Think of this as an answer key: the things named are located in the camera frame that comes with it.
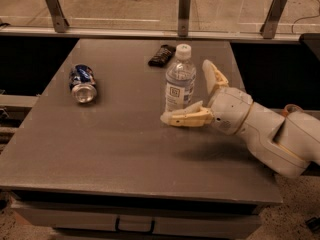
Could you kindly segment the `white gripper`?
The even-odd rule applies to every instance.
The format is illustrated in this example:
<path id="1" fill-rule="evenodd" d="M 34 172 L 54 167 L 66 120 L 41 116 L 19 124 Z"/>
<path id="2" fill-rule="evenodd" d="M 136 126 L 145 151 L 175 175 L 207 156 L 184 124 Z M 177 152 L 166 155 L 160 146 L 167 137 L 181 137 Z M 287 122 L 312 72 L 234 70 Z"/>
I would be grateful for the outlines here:
<path id="1" fill-rule="evenodd" d="M 233 135 L 249 113 L 253 99 L 237 88 L 228 87 L 228 79 L 210 60 L 203 61 L 202 70 L 207 93 L 212 95 L 218 89 L 210 99 L 209 108 L 198 101 L 184 109 L 166 111 L 160 120 L 174 127 L 202 127 L 212 122 L 217 130 Z"/>

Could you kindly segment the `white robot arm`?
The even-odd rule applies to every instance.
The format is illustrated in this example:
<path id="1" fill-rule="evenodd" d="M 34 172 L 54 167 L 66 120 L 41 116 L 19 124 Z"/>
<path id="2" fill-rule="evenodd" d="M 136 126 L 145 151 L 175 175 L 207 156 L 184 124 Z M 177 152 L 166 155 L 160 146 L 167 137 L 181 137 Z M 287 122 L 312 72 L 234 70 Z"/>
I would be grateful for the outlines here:
<path id="1" fill-rule="evenodd" d="M 320 165 L 320 120 L 294 104 L 277 113 L 255 102 L 246 92 L 228 85 L 209 60 L 203 62 L 210 100 L 165 112 L 160 120 L 176 127 L 210 125 L 241 138 L 249 152 L 278 174 L 296 178 L 307 167 Z"/>

